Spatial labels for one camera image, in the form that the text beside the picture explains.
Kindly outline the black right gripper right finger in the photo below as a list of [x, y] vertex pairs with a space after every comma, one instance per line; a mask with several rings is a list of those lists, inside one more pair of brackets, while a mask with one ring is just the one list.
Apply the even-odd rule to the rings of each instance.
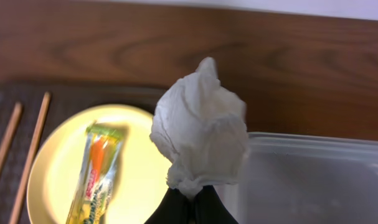
[[204, 186], [194, 197], [193, 203], [196, 224], [238, 224], [212, 185]]

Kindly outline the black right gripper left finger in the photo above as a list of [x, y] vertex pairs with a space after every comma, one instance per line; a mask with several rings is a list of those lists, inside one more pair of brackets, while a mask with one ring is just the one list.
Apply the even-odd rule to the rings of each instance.
[[161, 203], [144, 224], [194, 223], [192, 202], [178, 189], [168, 188]]

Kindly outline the yellow round plate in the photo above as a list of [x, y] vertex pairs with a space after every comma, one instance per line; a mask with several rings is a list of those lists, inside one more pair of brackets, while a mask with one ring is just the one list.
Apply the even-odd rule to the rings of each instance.
[[31, 223], [65, 223], [73, 200], [85, 147], [85, 130], [94, 121], [128, 127], [105, 223], [144, 223], [168, 187], [171, 163], [151, 142], [152, 114], [127, 105], [83, 110], [54, 128], [43, 143], [27, 185]]

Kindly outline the white tissue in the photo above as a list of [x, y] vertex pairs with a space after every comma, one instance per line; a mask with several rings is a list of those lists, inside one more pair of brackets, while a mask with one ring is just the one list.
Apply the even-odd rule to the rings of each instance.
[[245, 113], [212, 57], [177, 80], [158, 101], [149, 135], [172, 164], [168, 187], [194, 198], [206, 185], [236, 184], [249, 151]]

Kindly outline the yellow green snack wrapper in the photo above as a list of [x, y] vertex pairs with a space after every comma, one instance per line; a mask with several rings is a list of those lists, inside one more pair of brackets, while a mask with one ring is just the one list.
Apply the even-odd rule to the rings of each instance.
[[94, 122], [86, 130], [85, 149], [66, 224], [99, 224], [113, 194], [118, 157], [128, 135], [126, 126]]

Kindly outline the wooden chopstick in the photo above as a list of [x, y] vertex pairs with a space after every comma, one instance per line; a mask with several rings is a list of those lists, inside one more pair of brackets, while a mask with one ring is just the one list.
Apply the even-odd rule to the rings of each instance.
[[42, 99], [42, 104], [40, 106], [37, 121], [35, 124], [34, 132], [32, 134], [32, 139], [31, 139], [29, 151], [26, 158], [26, 163], [24, 165], [24, 170], [22, 172], [21, 181], [19, 184], [19, 188], [17, 190], [14, 206], [12, 208], [12, 212], [9, 217], [8, 224], [18, 224], [19, 222], [21, 210], [22, 210], [22, 204], [23, 204], [23, 200], [26, 194], [29, 173], [30, 173], [30, 170], [31, 170], [34, 158], [35, 158], [35, 154], [39, 147], [41, 134], [44, 128], [45, 119], [46, 119], [47, 112], [49, 109], [50, 99], [51, 99], [50, 92], [48, 91], [45, 92], [44, 97]]
[[4, 132], [4, 135], [0, 143], [0, 175], [1, 175], [4, 162], [6, 161], [6, 156], [9, 152], [9, 148], [12, 144], [12, 140], [14, 138], [16, 129], [18, 127], [21, 114], [22, 114], [22, 104], [20, 102], [17, 102], [14, 106], [12, 115], [9, 119], [9, 122], [7, 124], [6, 130]]

